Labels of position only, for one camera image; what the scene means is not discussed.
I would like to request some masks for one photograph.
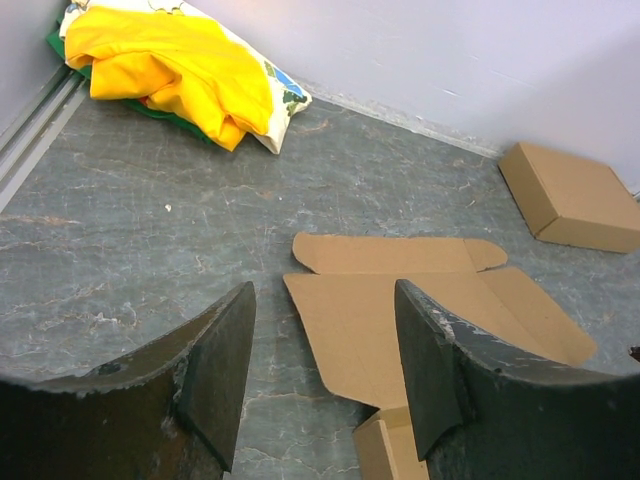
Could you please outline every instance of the black object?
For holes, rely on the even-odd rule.
[[[396,284],[400,357],[431,480],[640,478],[640,375],[562,365]]]
[[[245,283],[83,377],[0,379],[2,478],[222,478],[233,463],[255,309]]]

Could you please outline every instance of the yellow cloth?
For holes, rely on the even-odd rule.
[[[262,66],[215,20],[93,7],[69,27],[71,68],[92,65],[91,97],[148,97],[147,106],[196,124],[233,150],[264,135],[273,100]]]

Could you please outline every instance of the sliding door track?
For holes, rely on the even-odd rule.
[[[0,212],[86,98],[84,79],[63,67],[0,136]]]

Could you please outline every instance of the floor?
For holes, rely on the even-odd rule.
[[[0,373],[86,372],[253,280],[232,478],[360,478],[369,412],[325,390],[282,282],[298,231],[491,240],[597,340],[588,367],[640,371],[640,254],[533,240],[494,160],[319,101],[276,157],[87,100],[0,215]]]

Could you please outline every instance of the brown cardboard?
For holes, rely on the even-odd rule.
[[[365,480],[424,480],[427,465],[418,461],[409,407],[381,410],[353,433]]]
[[[498,165],[537,239],[621,253],[640,248],[640,206],[607,165],[528,143]]]
[[[393,291],[399,278],[468,321],[547,358],[579,365],[596,348],[527,275],[500,268],[506,253],[484,240],[299,233],[293,252],[315,272],[284,280],[322,381],[336,395],[380,408],[354,433],[365,480],[428,478],[415,453],[398,351]]]

